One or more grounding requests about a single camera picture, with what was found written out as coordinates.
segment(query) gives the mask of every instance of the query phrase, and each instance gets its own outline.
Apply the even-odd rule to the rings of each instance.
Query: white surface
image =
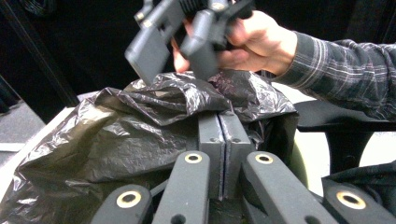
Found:
[[[396,133],[374,133],[361,155],[360,166],[396,161]]]
[[[24,143],[0,143],[0,151],[19,152],[24,145]]]
[[[21,163],[21,161],[29,154],[29,152],[43,139],[47,134],[49,134],[53,129],[58,126],[64,119],[73,111],[74,108],[65,108],[61,113],[59,113],[48,125],[46,125],[38,134],[31,138],[23,149],[17,153],[5,166],[0,168],[0,201],[3,199],[9,183],[14,175],[15,169]]]
[[[273,83],[289,100],[296,104],[314,100],[288,86]],[[396,133],[374,133],[361,157],[360,166],[376,165],[396,160]],[[318,195],[322,195],[321,178],[330,173],[330,155],[324,133],[300,133],[294,137],[291,170]]]

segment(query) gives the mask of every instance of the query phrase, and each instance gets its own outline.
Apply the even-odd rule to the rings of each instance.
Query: hand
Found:
[[[191,32],[189,22],[186,22],[186,29]],[[274,19],[260,11],[253,11],[249,19],[236,20],[227,38],[236,49],[218,53],[220,68],[266,70],[282,75],[288,70],[297,47],[294,32],[280,27]],[[176,70],[187,71],[189,62],[181,56],[175,43],[173,47]]]

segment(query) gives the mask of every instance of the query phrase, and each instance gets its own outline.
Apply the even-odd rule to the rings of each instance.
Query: metal ring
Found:
[[[259,154],[256,157],[256,161],[262,164],[271,164],[273,163],[274,159],[272,159],[272,157],[266,155],[266,154]]]
[[[152,26],[151,21],[143,21],[143,25],[147,28],[149,28],[150,26]]]
[[[340,191],[336,194],[338,201],[343,205],[353,208],[353,209],[363,209],[366,207],[366,202],[359,197],[358,195],[348,192],[348,191]]]
[[[131,200],[130,202],[127,202],[124,200],[124,198],[128,195],[134,195],[134,199]],[[117,198],[117,205],[121,208],[130,208],[133,207],[135,205],[137,205],[140,200],[142,199],[142,195],[140,195],[139,192],[134,191],[134,190],[130,190],[130,191],[126,191],[123,192],[118,198]]]
[[[190,153],[185,158],[186,162],[188,163],[198,163],[202,160],[202,156],[196,153]]]
[[[222,3],[213,3],[212,4],[212,9],[215,9],[216,11],[221,11],[225,8],[225,6]]]

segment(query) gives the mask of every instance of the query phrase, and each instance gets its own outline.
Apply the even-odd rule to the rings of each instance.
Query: wrinkled plastic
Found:
[[[233,111],[243,123],[296,112],[282,92],[253,72],[225,70],[209,82],[233,102]]]
[[[216,79],[220,93],[191,73],[168,73],[150,87],[137,80],[84,100],[19,165],[0,223],[89,223],[111,191],[127,184],[152,189],[169,177],[180,153],[198,148],[199,112],[237,105],[240,118],[261,122],[287,111],[283,103],[265,103],[262,97],[274,101],[278,93],[261,90],[255,74],[227,71]],[[254,110],[265,106],[271,111]]]

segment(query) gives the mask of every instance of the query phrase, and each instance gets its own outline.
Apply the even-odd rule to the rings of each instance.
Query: finger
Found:
[[[243,49],[224,50],[218,53],[219,67],[233,68],[248,60],[248,53]]]
[[[233,23],[232,31],[227,36],[228,41],[237,47],[243,46],[248,41],[248,33],[245,29],[244,22],[240,19],[237,19]]]
[[[179,73],[189,70],[190,62],[187,61],[180,53],[179,48],[173,48],[174,67]]]

